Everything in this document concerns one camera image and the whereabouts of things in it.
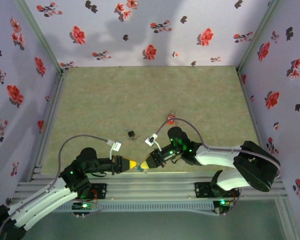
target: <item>cable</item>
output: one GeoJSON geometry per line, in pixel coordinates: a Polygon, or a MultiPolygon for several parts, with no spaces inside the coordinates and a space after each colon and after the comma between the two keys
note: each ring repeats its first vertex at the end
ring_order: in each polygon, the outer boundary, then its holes
{"type": "Polygon", "coordinates": [[[179,160],[181,159],[181,157],[179,157],[177,160],[175,160],[175,161],[173,161],[172,159],[171,159],[171,162],[173,163],[173,164],[176,164],[179,160]]]}
{"type": "Polygon", "coordinates": [[[239,193],[239,196],[237,197],[236,201],[233,203],[233,206],[230,207],[229,211],[227,211],[227,212],[224,213],[223,215],[228,214],[228,213],[229,213],[230,211],[232,211],[232,210],[234,209],[234,207],[238,204],[239,198],[240,198],[240,196],[241,196],[241,194],[242,194],[242,190],[243,190],[243,187],[241,188],[240,193],[239,193]]]}
{"type": "Polygon", "coordinates": [[[229,191],[231,194],[232,194],[232,196],[233,196],[233,200],[231,200],[230,202],[232,203],[232,202],[234,202],[235,200],[236,200],[236,195],[234,194],[234,192],[233,191],[229,191]]]}
{"type": "MultiPolygon", "coordinates": [[[[202,146],[204,146],[207,150],[209,151],[213,151],[213,152],[231,152],[231,153],[244,153],[244,154],[249,154],[249,155],[252,155],[252,156],[255,156],[255,157],[259,157],[259,158],[262,158],[270,163],[272,163],[273,165],[276,166],[277,168],[277,175],[276,175],[276,179],[280,177],[281,175],[281,167],[280,165],[275,162],[273,159],[269,158],[269,157],[266,157],[262,154],[259,154],[259,153],[255,153],[255,152],[252,152],[252,151],[247,151],[247,150],[242,150],[242,149],[232,149],[232,148],[213,148],[213,147],[210,147],[208,145],[205,144],[201,134],[199,133],[199,131],[195,128],[195,126],[193,126],[190,122],[188,122],[187,120],[184,120],[182,118],[178,118],[178,117],[173,117],[174,120],[180,120],[182,122],[185,122],[186,124],[190,125],[194,130],[195,132],[198,134],[199,138],[200,138],[200,141],[201,141],[201,144],[202,146]]],[[[164,127],[164,125],[171,121],[171,118],[169,118],[168,120],[166,120],[160,127],[159,129],[156,131],[156,135],[158,135],[158,133],[160,132],[160,130],[164,127]]]]}
{"type": "Polygon", "coordinates": [[[88,134],[80,134],[80,135],[75,135],[75,136],[72,136],[70,137],[69,139],[67,139],[61,146],[60,150],[59,150],[59,154],[58,154],[58,171],[57,171],[57,174],[51,184],[50,187],[48,187],[48,189],[39,194],[38,196],[34,197],[33,199],[29,200],[28,202],[24,203],[23,205],[21,205],[20,207],[18,207],[10,216],[8,216],[6,218],[6,220],[4,220],[2,222],[2,225],[0,227],[0,235],[1,235],[1,232],[2,230],[4,229],[4,226],[6,225],[6,223],[14,216],[17,214],[17,212],[19,212],[21,209],[27,207],[28,205],[32,204],[33,202],[35,202],[36,200],[38,200],[39,198],[45,196],[46,194],[48,194],[48,192],[54,187],[54,185],[56,184],[57,180],[58,180],[58,177],[59,177],[59,174],[60,174],[60,171],[61,171],[61,152],[64,148],[64,146],[66,145],[67,142],[69,142],[70,140],[72,139],[75,139],[75,138],[78,138],[78,137],[89,137],[89,138],[93,138],[93,139],[98,139],[98,140],[101,140],[101,141],[104,141],[104,142],[108,142],[108,140],[104,139],[104,138],[101,138],[101,137],[98,137],[98,136],[93,136],[93,135],[88,135],[88,134]]]}
{"type": "Polygon", "coordinates": [[[156,140],[153,140],[153,142],[154,142],[154,143],[155,143],[155,144],[158,146],[158,149],[159,149],[159,151],[160,151],[160,152],[162,152],[162,150],[161,150],[161,147],[160,147],[159,143],[157,143],[157,142],[156,142],[156,140]]]}
{"type": "Polygon", "coordinates": [[[106,172],[104,172],[104,175],[96,175],[96,174],[94,174],[94,173],[90,173],[92,176],[94,176],[94,177],[98,177],[98,178],[104,178],[105,176],[107,176],[107,173],[106,172]]]}
{"type": "Polygon", "coordinates": [[[193,210],[193,209],[187,209],[187,212],[192,212],[192,213],[196,213],[196,214],[210,215],[210,216],[214,216],[214,217],[218,216],[218,214],[214,210],[212,210],[212,212],[214,212],[214,213],[204,211],[204,210],[193,210]]]}

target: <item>wire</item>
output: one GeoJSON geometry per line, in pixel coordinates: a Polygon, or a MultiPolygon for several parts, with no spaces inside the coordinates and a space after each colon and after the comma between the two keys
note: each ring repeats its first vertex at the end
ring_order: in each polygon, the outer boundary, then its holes
{"type": "Polygon", "coordinates": [[[229,191],[231,194],[232,194],[232,196],[233,196],[233,200],[231,201],[231,202],[234,202],[235,200],[236,200],[236,195],[234,194],[234,192],[233,191],[229,191]]]}
{"type": "Polygon", "coordinates": [[[241,196],[241,194],[242,194],[242,190],[243,190],[243,187],[241,187],[241,190],[240,190],[240,192],[239,192],[239,196],[237,197],[236,201],[233,203],[233,206],[230,207],[230,208],[229,208],[229,211],[227,211],[227,212],[224,213],[223,215],[228,214],[230,211],[232,211],[232,210],[234,209],[235,206],[237,206],[238,201],[239,201],[239,198],[240,198],[240,196],[241,196]]]}
{"type": "Polygon", "coordinates": [[[96,175],[96,174],[94,174],[94,173],[90,173],[92,176],[94,176],[94,177],[98,177],[98,178],[104,178],[105,176],[107,176],[107,173],[106,172],[104,172],[104,175],[96,175]]]}
{"type": "Polygon", "coordinates": [[[171,162],[173,163],[173,164],[176,164],[179,160],[181,159],[181,157],[179,157],[177,160],[175,160],[175,161],[173,161],[172,159],[171,159],[171,162]]]}
{"type": "Polygon", "coordinates": [[[153,140],[153,142],[154,142],[154,143],[155,143],[155,144],[158,146],[158,149],[159,149],[159,151],[160,151],[160,152],[162,152],[162,150],[161,150],[161,147],[160,147],[159,143],[157,143],[157,142],[156,142],[156,140],[153,140]]]}
{"type": "Polygon", "coordinates": [[[54,187],[54,185],[56,184],[58,178],[59,178],[59,174],[60,174],[60,171],[61,171],[61,152],[64,148],[64,146],[66,145],[67,142],[69,142],[70,140],[72,139],[75,139],[75,138],[79,138],[79,137],[89,137],[89,138],[93,138],[93,139],[98,139],[98,140],[101,140],[101,141],[104,141],[104,142],[108,142],[108,140],[104,139],[104,138],[101,138],[101,137],[98,137],[98,136],[93,136],[93,135],[88,135],[88,134],[80,134],[80,135],[75,135],[75,136],[72,136],[70,138],[68,138],[61,146],[60,150],[59,150],[59,154],[58,154],[58,171],[57,171],[57,174],[51,184],[50,187],[48,187],[48,189],[39,194],[38,196],[34,197],[33,199],[29,200],[28,202],[24,203],[23,205],[21,205],[20,207],[18,207],[10,216],[8,216],[3,222],[2,222],[2,225],[0,227],[0,235],[1,235],[1,232],[2,230],[4,229],[4,226],[7,224],[7,222],[14,216],[17,214],[17,212],[19,212],[21,209],[29,206],[30,204],[34,203],[36,200],[38,200],[39,198],[45,196],[46,194],[48,194],[48,192],[50,192],[50,190],[54,187]]]}
{"type": "MultiPolygon", "coordinates": [[[[252,155],[252,156],[255,156],[255,157],[259,157],[259,158],[262,158],[270,163],[272,163],[273,165],[276,166],[277,168],[277,175],[276,175],[276,179],[279,178],[281,176],[281,167],[280,167],[280,164],[275,162],[273,159],[267,157],[267,156],[264,156],[262,154],[259,154],[259,153],[256,153],[256,152],[252,152],[252,151],[247,151],[247,150],[242,150],[242,149],[232,149],[232,148],[213,148],[213,147],[210,147],[208,145],[205,144],[201,134],[199,133],[199,131],[196,129],[195,126],[193,126],[190,122],[188,122],[187,120],[184,120],[182,118],[178,118],[178,117],[172,117],[174,120],[179,120],[179,121],[182,121],[182,122],[185,122],[186,124],[190,125],[194,131],[198,134],[199,138],[200,138],[200,141],[201,141],[201,144],[202,146],[204,146],[207,150],[209,151],[212,151],[212,152],[231,152],[231,153],[244,153],[244,154],[249,154],[249,155],[252,155]]],[[[164,125],[171,121],[171,118],[169,118],[168,120],[166,120],[160,127],[159,129],[156,131],[156,135],[158,135],[158,133],[160,132],[160,130],[164,127],[164,125]]]]}

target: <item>red object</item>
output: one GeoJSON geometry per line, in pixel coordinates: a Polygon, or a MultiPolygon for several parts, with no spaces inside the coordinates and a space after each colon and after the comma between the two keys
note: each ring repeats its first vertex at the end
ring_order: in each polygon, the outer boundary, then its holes
{"type": "Polygon", "coordinates": [[[167,120],[171,119],[170,121],[167,122],[167,124],[174,124],[175,122],[175,117],[174,115],[169,114],[168,117],[166,118],[167,120]]]}

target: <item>floral wallpaper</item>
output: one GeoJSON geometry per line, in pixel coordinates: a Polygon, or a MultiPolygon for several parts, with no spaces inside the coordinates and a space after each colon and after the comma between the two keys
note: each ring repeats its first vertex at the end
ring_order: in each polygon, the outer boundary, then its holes
{"type": "Polygon", "coordinates": [[[253,99],[250,106],[261,143],[281,163],[281,178],[300,229],[299,19],[300,1],[278,3],[241,74],[247,98],[253,99]]]}
{"type": "Polygon", "coordinates": [[[270,0],[24,1],[71,68],[237,66],[270,0]]]}
{"type": "MultiPolygon", "coordinates": [[[[45,9],[53,14],[51,6],[45,9]]],[[[0,205],[10,204],[30,170],[57,79],[55,66],[14,1],[0,0],[0,205]]]]}

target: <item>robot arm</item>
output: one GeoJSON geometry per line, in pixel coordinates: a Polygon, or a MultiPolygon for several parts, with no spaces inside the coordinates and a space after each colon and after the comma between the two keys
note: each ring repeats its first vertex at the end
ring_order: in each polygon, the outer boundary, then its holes
{"type": "MultiPolygon", "coordinates": [[[[216,197],[235,188],[251,186],[262,192],[269,192],[274,182],[280,163],[272,155],[252,141],[245,141],[243,145],[227,149],[221,147],[206,148],[201,143],[190,141],[180,127],[172,127],[168,131],[170,144],[155,149],[140,166],[143,169],[164,167],[166,162],[180,156],[189,165],[219,165],[226,170],[217,171],[210,183],[211,190],[216,197]]],[[[145,142],[153,146],[158,136],[147,138],[145,142]]]]}
{"type": "Polygon", "coordinates": [[[135,161],[122,156],[97,158],[96,151],[87,147],[62,171],[53,187],[54,181],[32,196],[7,207],[0,206],[0,240],[21,240],[26,232],[40,219],[62,204],[87,196],[91,183],[87,173],[119,174],[137,165],[135,161]]]}

